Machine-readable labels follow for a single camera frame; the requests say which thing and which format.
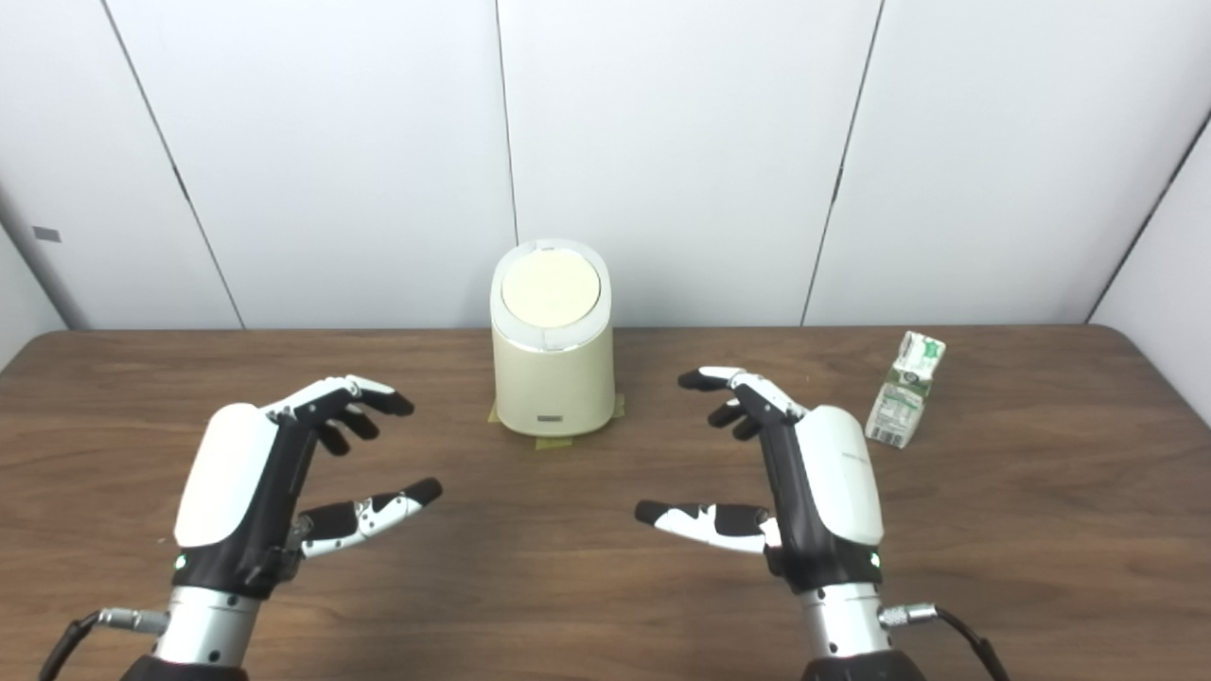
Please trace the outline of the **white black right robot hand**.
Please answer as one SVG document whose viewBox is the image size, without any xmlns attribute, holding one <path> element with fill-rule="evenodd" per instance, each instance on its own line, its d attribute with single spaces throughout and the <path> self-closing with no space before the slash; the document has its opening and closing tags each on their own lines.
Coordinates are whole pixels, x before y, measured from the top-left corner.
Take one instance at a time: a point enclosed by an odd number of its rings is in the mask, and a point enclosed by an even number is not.
<svg viewBox="0 0 1211 681">
<path fill-rule="evenodd" d="M 641 523 L 737 553 L 761 553 L 792 593 L 878 585 L 880 498 L 861 424 L 846 410 L 804 407 L 765 376 L 702 366 L 681 374 L 687 391 L 728 391 L 710 427 L 761 443 L 773 505 L 639 500 Z"/>
</svg>

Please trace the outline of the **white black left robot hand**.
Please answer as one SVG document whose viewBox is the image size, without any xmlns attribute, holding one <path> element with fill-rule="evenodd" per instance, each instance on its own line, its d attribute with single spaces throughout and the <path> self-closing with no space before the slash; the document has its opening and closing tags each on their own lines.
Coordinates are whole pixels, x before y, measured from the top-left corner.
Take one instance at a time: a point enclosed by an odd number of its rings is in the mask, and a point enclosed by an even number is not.
<svg viewBox="0 0 1211 681">
<path fill-rule="evenodd" d="M 363 376 L 328 376 L 266 406 L 231 404 L 212 414 L 173 530 L 174 586 L 264 601 L 306 559 L 358 546 L 443 496 L 434 477 L 363 499 L 300 510 L 315 451 L 350 451 L 379 428 L 369 410 L 412 414 L 394 387 Z"/>
</svg>

